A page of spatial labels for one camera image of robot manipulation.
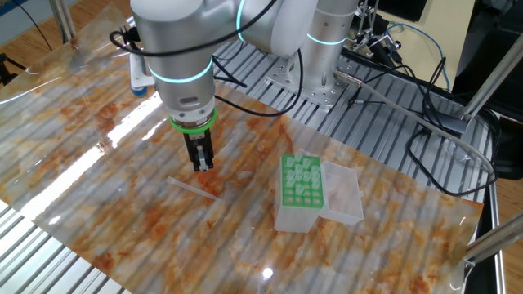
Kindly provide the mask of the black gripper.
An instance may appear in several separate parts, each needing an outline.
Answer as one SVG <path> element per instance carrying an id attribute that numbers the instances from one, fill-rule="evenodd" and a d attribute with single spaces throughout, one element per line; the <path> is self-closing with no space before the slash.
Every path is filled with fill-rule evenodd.
<path id="1" fill-rule="evenodd" d="M 206 171 L 206 164 L 208 170 L 214 168 L 213 164 L 213 147 L 212 138 L 209 130 L 195 135 L 184 135 L 186 147 L 190 160 L 197 162 L 197 167 L 200 172 Z"/>

